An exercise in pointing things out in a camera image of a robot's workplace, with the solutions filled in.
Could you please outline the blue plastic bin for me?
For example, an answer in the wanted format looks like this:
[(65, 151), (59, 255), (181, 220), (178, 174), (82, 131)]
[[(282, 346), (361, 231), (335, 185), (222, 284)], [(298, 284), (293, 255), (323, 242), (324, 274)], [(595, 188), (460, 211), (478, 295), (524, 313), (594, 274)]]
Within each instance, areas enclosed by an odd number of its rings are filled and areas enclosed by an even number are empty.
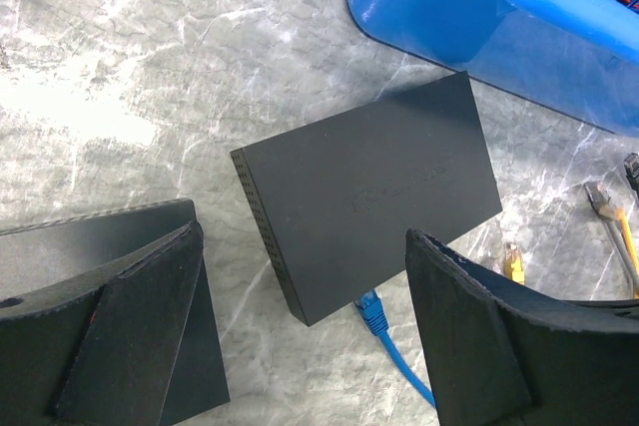
[(347, 0), (371, 38), (597, 126), (638, 133), (638, 10), (617, 0)]

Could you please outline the black network switch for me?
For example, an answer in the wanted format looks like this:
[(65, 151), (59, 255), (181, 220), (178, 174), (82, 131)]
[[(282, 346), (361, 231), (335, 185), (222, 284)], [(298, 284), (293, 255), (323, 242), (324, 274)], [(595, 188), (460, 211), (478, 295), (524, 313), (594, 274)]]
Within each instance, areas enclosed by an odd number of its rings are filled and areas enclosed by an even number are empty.
[(287, 306), (308, 326), (400, 273), (409, 229), (451, 242), (502, 209), (464, 72), (231, 159)]

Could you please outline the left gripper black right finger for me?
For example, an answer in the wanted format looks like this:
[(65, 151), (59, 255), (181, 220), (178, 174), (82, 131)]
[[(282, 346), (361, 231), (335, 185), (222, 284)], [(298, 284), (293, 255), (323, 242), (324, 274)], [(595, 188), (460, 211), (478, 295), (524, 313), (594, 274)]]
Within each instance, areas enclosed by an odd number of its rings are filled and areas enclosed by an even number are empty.
[(443, 425), (634, 425), (638, 303), (561, 300), (417, 229), (405, 271)]

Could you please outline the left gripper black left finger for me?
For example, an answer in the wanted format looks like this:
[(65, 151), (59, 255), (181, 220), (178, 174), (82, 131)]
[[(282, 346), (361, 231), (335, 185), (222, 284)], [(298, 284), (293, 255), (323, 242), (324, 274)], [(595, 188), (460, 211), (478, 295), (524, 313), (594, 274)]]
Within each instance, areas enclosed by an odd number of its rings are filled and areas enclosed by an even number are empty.
[(179, 199), (1, 232), (5, 425), (175, 425), (227, 404), (196, 208)]

